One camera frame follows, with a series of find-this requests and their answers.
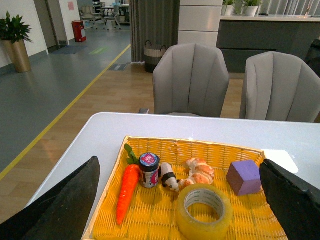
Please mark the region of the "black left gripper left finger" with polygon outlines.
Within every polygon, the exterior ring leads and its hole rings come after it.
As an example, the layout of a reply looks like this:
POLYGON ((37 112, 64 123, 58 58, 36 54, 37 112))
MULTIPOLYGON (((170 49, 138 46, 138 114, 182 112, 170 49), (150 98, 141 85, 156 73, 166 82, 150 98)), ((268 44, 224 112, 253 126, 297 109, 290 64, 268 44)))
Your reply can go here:
POLYGON ((2 240, 79 240, 96 199, 97 156, 0 225, 2 240))

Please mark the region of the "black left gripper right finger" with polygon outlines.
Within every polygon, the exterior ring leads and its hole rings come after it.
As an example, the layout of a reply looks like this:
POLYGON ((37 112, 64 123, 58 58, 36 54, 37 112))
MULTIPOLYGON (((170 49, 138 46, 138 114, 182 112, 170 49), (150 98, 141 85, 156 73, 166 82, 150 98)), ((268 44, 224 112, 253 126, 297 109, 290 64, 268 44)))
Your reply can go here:
POLYGON ((320 238, 320 190, 270 159, 260 165, 267 203, 289 240, 320 238))

